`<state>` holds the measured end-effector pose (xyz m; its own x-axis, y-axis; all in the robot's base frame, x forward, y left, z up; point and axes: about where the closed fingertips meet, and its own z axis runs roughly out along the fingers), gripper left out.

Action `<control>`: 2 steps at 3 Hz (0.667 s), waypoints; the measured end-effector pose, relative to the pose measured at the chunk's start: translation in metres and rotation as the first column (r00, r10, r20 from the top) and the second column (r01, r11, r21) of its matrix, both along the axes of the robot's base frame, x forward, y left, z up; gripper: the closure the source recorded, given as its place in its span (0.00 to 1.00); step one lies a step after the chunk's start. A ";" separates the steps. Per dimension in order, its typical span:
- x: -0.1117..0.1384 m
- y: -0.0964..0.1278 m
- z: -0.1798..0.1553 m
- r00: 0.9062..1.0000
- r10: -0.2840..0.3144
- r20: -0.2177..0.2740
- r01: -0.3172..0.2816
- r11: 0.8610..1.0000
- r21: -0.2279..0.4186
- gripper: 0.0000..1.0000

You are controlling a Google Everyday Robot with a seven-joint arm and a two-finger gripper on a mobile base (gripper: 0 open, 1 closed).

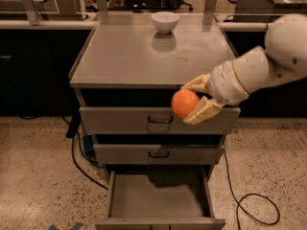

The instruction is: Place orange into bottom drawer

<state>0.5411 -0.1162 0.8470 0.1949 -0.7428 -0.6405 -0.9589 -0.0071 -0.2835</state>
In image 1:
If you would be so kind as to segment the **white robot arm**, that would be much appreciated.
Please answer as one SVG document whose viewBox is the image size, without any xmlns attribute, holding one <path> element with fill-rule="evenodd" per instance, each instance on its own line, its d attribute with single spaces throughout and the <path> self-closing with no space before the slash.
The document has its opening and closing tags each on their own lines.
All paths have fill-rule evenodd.
<svg viewBox="0 0 307 230">
<path fill-rule="evenodd" d="M 251 93 L 307 77 L 307 16 L 289 14 L 276 19 L 257 46 L 183 87 L 204 96 L 183 122 L 197 125 L 218 115 L 224 106 L 235 106 Z"/>
</svg>

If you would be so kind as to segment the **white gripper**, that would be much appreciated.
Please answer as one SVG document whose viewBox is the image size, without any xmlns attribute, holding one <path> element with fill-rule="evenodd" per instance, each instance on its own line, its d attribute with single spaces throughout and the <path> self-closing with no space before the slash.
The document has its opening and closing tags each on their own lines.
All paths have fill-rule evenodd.
<svg viewBox="0 0 307 230">
<path fill-rule="evenodd" d="M 197 125 L 218 115 L 225 105 L 238 105 L 249 97 L 248 92 L 238 81 L 231 61 L 216 66 L 209 74 L 195 77 L 181 86 L 195 93 L 207 93 L 214 99 L 202 97 L 197 106 L 183 122 Z"/>
</svg>

